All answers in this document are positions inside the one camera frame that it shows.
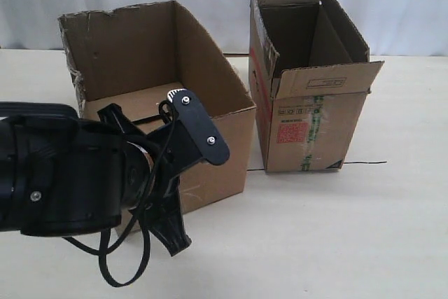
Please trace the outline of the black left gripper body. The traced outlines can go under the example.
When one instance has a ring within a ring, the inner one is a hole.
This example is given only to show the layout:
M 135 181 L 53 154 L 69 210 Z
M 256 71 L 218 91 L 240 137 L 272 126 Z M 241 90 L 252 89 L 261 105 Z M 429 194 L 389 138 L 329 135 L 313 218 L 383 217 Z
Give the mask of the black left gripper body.
M 145 203 L 158 179 L 173 179 L 205 162 L 178 118 L 145 133 L 146 140 L 123 140 L 119 210 L 145 210 Z

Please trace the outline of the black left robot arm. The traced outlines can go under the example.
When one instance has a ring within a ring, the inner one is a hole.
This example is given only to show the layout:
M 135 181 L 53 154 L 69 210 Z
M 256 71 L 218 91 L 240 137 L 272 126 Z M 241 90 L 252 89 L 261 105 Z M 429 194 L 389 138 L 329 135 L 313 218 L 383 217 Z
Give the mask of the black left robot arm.
M 214 126 L 200 104 L 164 100 L 158 117 L 145 133 L 117 104 L 88 120 L 64 104 L 2 102 L 1 230 L 71 241 L 119 226 L 128 211 L 171 255 L 189 247 L 180 176 L 228 150 L 206 144 Z

